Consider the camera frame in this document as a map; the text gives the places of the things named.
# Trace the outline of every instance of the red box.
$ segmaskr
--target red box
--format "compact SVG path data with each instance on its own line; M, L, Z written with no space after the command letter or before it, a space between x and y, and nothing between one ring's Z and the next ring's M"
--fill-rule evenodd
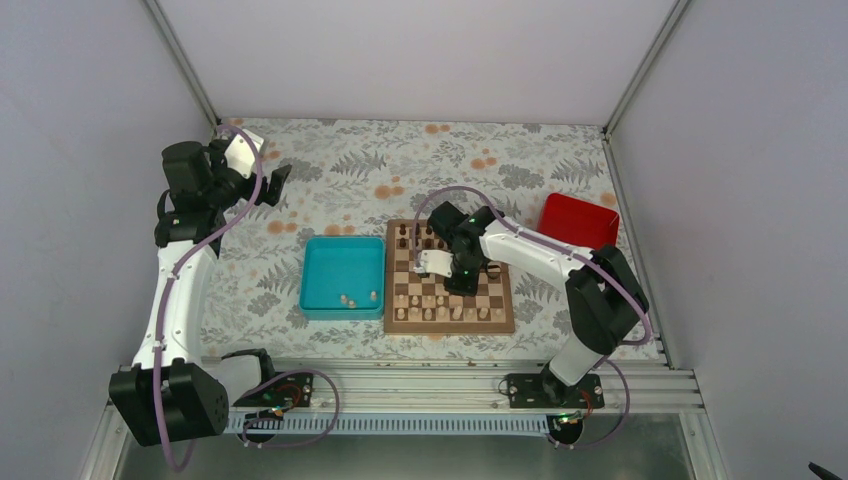
M548 195L539 218L539 233L579 247L599 249L615 245L618 239L618 212L566 197Z

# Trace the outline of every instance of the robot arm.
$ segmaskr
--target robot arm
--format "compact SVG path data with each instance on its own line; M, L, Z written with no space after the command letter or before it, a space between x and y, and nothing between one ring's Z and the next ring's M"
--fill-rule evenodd
M586 373L611 354L639 322L638 315L619 292L606 288L597 273L562 251L591 258L636 299L643 311L647 311L648 302L621 251L614 246L592 251L534 232L533 237L543 240L540 243L515 233L525 230L515 221L504 220L513 228L497 221L488 207L468 216L450 202L443 203L427 222L446 241L450 253L422 252L416 272L443 275L448 292L471 296L477 294L480 269L490 261L499 261L515 265L564 291L572 334L542 371L545 392L552 402L561 404L575 393L576 385Z
M263 139L246 132L258 150ZM132 365L112 375L109 397L136 440L160 442L152 389L161 388L166 424L172 441L218 435L226 426L232 402L274 374L264 350L236 352L215 369L204 368L200 325L209 281L218 262L220 238L194 253L174 279L165 306L163 338L156 338L157 316L165 284L179 259L196 244L226 225L224 212L250 198L256 185L251 173L255 157L244 139L171 145L162 152L170 187L159 201L155 230L159 247L159 278L147 330ZM284 166L263 178L259 202L275 205L291 170ZM165 211L170 198L173 210ZM162 346L162 383L153 385L154 347Z

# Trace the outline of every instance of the chessboard border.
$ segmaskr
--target chessboard border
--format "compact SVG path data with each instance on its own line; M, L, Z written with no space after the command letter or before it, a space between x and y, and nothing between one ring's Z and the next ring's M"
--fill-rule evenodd
M392 219L386 225L386 292L385 308L383 311L383 331L389 335L415 335L415 334L465 334L465 335L512 335L515 333L515 311L512 308L512 284L509 279L509 266L501 263L501 284L503 285L504 314L506 321L503 323L444 323L444 322L395 322L394 319L394 275L395 272L395 229L400 224L406 223L412 228L412 219ZM427 227L426 220L418 221L421 230Z

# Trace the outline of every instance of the plastic container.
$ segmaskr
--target plastic container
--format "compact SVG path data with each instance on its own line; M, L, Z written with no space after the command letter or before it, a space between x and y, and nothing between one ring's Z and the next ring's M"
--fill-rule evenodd
M314 237L306 244L300 310L309 320L379 320L385 279L386 244L381 238ZM356 307L342 304L342 294Z
M618 212L559 193L548 195L539 217L539 233L578 247L615 245Z

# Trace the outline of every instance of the floral tablecloth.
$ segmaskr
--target floral tablecloth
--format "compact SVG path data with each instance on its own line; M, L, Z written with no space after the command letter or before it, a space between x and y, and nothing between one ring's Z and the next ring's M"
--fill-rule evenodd
M597 127L538 124L230 119L269 144L263 168L291 164L283 199L259 206L224 236L206 299L204 354L265 347L294 358L547 359L569 334L564 295L512 268L516 331L502 335L387 336L382 321L307 321L297 306L306 242L314 235L385 236L425 195L448 185L486 192L536 225L548 194L609 208L616 196ZM451 192L458 208L481 203ZM425 210L429 213L436 205ZM228 212L232 216L243 204ZM618 246L630 256L624 230ZM641 326L629 338L639 338ZM654 344L614 358L655 359Z

